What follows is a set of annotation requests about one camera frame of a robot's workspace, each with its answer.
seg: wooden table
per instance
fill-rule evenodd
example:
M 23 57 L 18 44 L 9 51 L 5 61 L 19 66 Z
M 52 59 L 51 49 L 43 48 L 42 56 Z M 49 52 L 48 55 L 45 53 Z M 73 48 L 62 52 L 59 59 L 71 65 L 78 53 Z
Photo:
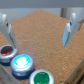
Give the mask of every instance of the wooden table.
M 39 10 L 12 22 L 18 41 L 19 54 L 33 57 L 35 68 L 49 70 L 56 84 L 63 82 L 84 56 L 84 26 L 75 34 L 67 48 L 62 37 L 69 20 Z M 0 46 L 8 44 L 0 34 Z M 10 67 L 4 66 L 9 73 Z M 28 84 L 28 80 L 18 80 Z

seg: cork surface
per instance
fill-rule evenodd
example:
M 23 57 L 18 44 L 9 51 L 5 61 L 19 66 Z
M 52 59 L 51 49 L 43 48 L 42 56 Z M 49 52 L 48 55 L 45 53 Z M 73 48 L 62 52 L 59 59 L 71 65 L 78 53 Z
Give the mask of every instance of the cork surface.
M 19 54 L 33 57 L 35 68 L 49 70 L 56 84 L 63 82 L 77 66 L 84 55 L 84 26 L 77 32 L 67 48 L 63 47 L 62 37 L 69 20 L 39 10 L 12 22 L 18 41 Z M 8 42 L 0 34 L 0 46 Z M 9 73 L 10 67 L 4 66 Z M 28 84 L 28 80 L 18 80 Z

